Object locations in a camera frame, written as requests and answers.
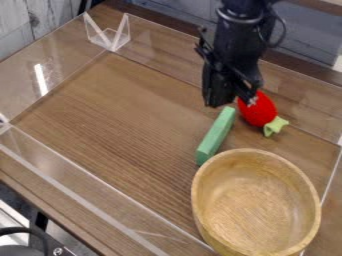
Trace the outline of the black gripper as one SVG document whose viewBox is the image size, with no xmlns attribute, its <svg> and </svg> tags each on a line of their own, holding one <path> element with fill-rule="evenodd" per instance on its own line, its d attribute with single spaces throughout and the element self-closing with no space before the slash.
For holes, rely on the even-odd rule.
<svg viewBox="0 0 342 256">
<path fill-rule="evenodd" d="M 204 60 L 201 96 L 204 105 L 212 108 L 229 104 L 236 96 L 247 106 L 257 101 L 263 77 L 257 61 L 267 48 L 276 47 L 285 35 L 271 41 L 276 23 L 285 27 L 273 9 L 261 9 L 256 15 L 236 14 L 217 9 L 215 30 L 199 29 L 200 39 L 195 50 Z"/>
</svg>

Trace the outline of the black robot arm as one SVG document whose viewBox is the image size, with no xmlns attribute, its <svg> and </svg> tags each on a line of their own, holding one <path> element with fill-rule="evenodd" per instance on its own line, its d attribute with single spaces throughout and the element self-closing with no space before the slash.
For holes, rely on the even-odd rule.
<svg viewBox="0 0 342 256">
<path fill-rule="evenodd" d="M 221 0 L 215 30 L 199 28 L 195 51 L 203 59 L 201 97 L 216 108 L 239 98 L 257 101 L 264 81 L 259 59 L 279 46 L 287 34 L 285 21 L 273 5 L 281 0 Z"/>
</svg>

